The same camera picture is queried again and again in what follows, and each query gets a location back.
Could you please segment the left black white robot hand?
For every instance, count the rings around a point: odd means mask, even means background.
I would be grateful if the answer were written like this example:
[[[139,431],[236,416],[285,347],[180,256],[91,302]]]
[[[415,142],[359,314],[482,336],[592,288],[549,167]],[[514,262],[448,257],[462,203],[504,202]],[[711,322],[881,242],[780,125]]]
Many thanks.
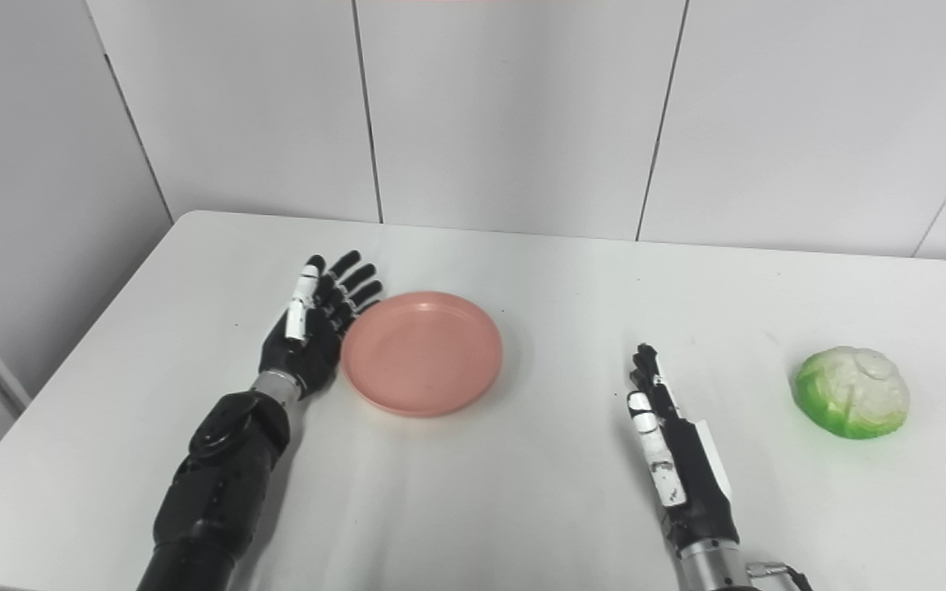
[[[281,375],[301,397],[319,392],[337,370],[346,334],[382,293],[378,269],[360,251],[346,252],[331,265],[323,255],[312,255],[260,349],[259,374]]]

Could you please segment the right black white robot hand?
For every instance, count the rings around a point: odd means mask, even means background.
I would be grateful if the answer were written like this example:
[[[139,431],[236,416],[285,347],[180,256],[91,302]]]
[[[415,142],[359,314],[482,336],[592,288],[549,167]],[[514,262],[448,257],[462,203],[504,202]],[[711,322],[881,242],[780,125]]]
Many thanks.
[[[664,512],[669,545],[680,553],[696,543],[740,543],[731,500],[707,452],[705,424],[691,422],[680,411],[653,346],[639,344],[633,364],[628,415]]]

